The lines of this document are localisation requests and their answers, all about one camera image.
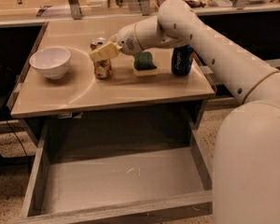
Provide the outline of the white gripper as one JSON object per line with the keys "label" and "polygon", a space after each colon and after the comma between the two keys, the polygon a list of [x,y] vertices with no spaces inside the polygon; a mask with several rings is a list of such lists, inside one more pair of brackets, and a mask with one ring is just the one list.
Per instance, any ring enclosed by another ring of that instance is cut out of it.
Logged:
{"label": "white gripper", "polygon": [[135,26],[135,23],[124,26],[117,34],[110,36],[110,41],[90,53],[91,60],[96,63],[116,58],[120,52],[126,55],[142,52],[143,49],[136,37]]}

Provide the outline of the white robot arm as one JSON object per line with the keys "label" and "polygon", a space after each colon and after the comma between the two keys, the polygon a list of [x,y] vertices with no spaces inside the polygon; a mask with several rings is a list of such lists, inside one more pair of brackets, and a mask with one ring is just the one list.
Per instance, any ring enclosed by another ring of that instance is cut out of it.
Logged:
{"label": "white robot arm", "polygon": [[222,122],[213,158],[214,224],[280,224],[280,71],[204,24],[182,0],[121,28],[91,53],[191,45],[238,102]]}

